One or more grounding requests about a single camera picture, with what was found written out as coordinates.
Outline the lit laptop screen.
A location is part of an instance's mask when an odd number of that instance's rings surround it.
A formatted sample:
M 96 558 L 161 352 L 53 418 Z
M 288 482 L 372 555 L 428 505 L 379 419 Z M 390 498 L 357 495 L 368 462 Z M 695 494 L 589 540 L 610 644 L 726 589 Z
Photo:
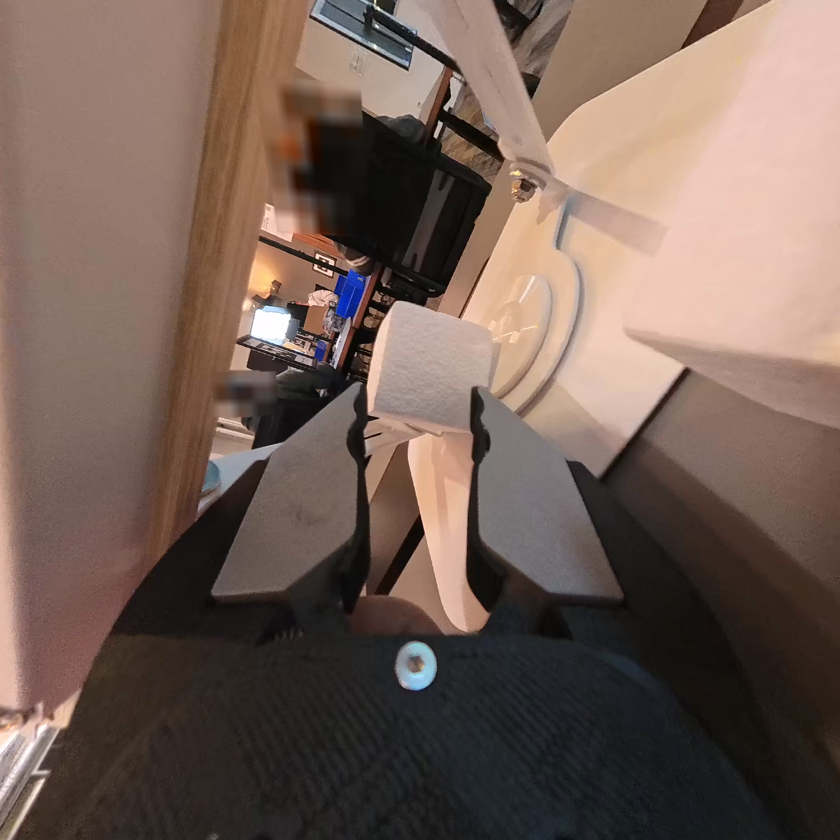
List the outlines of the lit laptop screen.
M 298 336 L 299 320 L 284 307 L 262 306 L 254 312 L 249 336 L 262 343 L 283 345 Z

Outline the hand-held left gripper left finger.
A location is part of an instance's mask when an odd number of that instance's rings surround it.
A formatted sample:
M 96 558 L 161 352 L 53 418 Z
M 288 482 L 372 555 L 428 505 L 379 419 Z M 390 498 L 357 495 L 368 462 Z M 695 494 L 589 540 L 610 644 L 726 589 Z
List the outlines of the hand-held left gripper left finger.
M 273 451 L 213 599 L 352 612 L 370 571 L 365 425 L 365 387 L 353 384 Z

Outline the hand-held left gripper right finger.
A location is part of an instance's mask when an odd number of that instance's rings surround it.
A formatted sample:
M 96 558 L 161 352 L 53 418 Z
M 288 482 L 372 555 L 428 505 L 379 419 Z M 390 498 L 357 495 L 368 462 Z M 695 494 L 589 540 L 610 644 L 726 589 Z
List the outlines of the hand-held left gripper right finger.
M 470 395 L 470 429 L 466 579 L 479 604 L 621 604 L 567 459 L 482 386 Z

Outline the stack of blue bins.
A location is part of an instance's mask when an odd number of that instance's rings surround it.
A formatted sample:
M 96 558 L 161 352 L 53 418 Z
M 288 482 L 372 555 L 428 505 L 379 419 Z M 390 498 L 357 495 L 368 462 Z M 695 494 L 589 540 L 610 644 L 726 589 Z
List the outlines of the stack of blue bins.
M 335 302 L 335 315 L 343 320 L 353 320 L 359 310 L 364 291 L 368 284 L 368 277 L 349 269 L 347 274 L 341 275 L 335 286 L 335 294 L 338 300 Z

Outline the white foam cube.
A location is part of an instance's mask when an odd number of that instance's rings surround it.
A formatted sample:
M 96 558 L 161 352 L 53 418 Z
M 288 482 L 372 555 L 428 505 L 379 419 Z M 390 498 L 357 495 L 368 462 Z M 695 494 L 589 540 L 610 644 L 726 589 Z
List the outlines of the white foam cube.
M 367 376 L 370 416 L 429 434 L 470 432 L 471 393 L 495 373 L 486 327 L 406 301 L 385 315 Z
M 839 427 L 839 2 L 782 1 L 679 195 L 629 337 Z

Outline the white document stand with sheet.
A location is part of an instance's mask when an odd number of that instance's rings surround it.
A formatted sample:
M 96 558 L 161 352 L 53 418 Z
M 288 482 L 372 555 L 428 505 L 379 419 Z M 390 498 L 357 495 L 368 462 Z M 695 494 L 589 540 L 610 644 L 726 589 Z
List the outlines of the white document stand with sheet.
M 567 459 L 625 599 L 486 611 L 471 430 L 367 407 L 367 582 L 349 614 L 297 614 L 212 596 L 270 456 L 187 524 L 234 328 L 212 269 L 240 302 L 271 178 L 354 232 L 357 102 L 281 71 L 292 1 L 1 2 L 1 713 L 36 729 L 80 693 L 28 839 L 839 837 L 838 587 L 698 483 L 662 547 L 634 516 L 650 481 L 602 481 L 572 401 L 623 414 L 683 365 L 625 317 L 780 4 L 545 141 L 490 2 L 431 1 L 503 147 L 549 177 L 470 301 L 485 387 Z M 839 428 L 755 409 L 827 427 L 819 464 L 773 466 L 770 424 L 691 445 L 784 526 L 813 491 L 838 572 Z

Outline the black mesh office chair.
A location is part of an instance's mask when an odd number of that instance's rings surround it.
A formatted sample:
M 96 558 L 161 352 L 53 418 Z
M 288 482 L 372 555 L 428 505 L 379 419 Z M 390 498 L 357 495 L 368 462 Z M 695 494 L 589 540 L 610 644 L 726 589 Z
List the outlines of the black mesh office chair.
M 491 192 L 444 152 L 363 112 L 364 197 L 349 245 L 429 297 L 448 289 Z

